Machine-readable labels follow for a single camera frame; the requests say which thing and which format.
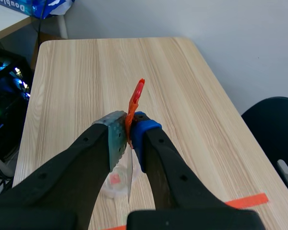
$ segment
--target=orange object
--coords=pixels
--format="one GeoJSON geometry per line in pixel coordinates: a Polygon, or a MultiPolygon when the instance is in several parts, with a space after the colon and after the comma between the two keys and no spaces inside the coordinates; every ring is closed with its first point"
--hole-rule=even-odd
{"type": "Polygon", "coordinates": [[[226,202],[225,204],[235,207],[235,208],[247,208],[247,207],[253,207],[256,205],[265,204],[269,201],[268,197],[265,193],[260,193],[257,195],[251,195],[244,198],[231,200],[226,202]]]}
{"type": "Polygon", "coordinates": [[[104,230],[126,230],[126,225],[124,225],[124,226],[119,226],[119,227],[112,228],[112,229],[104,229],[104,230]]]}
{"type": "Polygon", "coordinates": [[[132,147],[131,140],[130,140],[131,123],[132,123],[132,119],[133,119],[135,110],[139,106],[138,102],[139,102],[144,84],[145,84],[145,80],[141,79],[141,80],[139,80],[139,83],[135,87],[133,95],[129,101],[128,114],[127,114],[127,117],[125,119],[125,129],[126,129],[126,134],[127,134],[127,141],[128,141],[128,144],[130,145],[130,147],[132,149],[133,149],[133,147],[132,147]]]}

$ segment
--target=computer case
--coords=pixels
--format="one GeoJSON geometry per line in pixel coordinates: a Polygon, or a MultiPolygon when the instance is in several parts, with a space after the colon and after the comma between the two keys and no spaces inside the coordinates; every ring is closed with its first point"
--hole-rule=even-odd
{"type": "Polygon", "coordinates": [[[21,140],[32,81],[26,59],[0,49],[0,159],[3,161],[21,140]]]}

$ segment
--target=plastic packaging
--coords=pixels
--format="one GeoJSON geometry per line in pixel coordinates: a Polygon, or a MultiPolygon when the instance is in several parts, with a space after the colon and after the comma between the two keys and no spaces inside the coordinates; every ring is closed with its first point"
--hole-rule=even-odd
{"type": "MultiPolygon", "coordinates": [[[[141,166],[135,151],[132,150],[133,173],[132,182],[134,183],[139,176],[141,166]]],[[[119,163],[114,167],[113,171],[109,173],[100,192],[108,198],[118,198],[128,194],[127,187],[127,150],[123,154],[119,163]]]]}

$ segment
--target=blue box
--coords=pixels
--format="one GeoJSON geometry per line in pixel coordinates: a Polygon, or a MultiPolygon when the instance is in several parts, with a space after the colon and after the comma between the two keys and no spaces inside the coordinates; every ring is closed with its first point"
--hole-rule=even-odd
{"type": "Polygon", "coordinates": [[[47,18],[66,0],[0,0],[0,5],[36,18],[47,18]]]}

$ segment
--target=white desk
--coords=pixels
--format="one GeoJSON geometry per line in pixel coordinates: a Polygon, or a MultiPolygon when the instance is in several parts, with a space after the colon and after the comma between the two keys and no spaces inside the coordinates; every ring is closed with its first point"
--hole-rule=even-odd
{"type": "Polygon", "coordinates": [[[0,39],[30,24],[32,18],[0,5],[0,39]]]}

